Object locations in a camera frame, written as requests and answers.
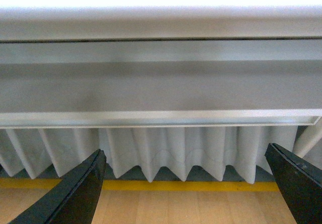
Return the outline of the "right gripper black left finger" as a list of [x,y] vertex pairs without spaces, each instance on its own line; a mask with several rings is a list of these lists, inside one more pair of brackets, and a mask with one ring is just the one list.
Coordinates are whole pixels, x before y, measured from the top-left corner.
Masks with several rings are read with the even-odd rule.
[[105,168],[106,156],[98,149],[10,223],[91,223]]

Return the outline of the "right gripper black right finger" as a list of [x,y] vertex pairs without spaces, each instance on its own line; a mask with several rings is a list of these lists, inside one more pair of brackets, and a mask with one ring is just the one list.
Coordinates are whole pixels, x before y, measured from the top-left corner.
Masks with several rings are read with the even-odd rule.
[[321,169],[270,143],[266,160],[297,223],[321,223]]

